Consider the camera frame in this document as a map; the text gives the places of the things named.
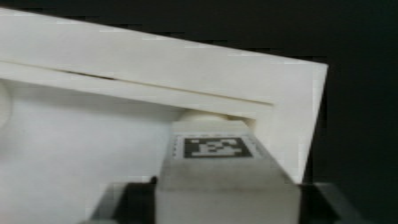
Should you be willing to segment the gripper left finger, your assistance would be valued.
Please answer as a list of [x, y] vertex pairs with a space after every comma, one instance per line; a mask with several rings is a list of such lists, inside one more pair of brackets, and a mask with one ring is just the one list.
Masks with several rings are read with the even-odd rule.
[[82, 224], [157, 224], [157, 177], [109, 186], [91, 217]]

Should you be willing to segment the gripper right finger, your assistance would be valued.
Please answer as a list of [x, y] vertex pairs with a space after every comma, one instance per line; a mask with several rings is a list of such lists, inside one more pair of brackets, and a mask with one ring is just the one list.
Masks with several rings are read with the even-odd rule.
[[301, 185], [299, 224], [372, 224], [333, 183]]

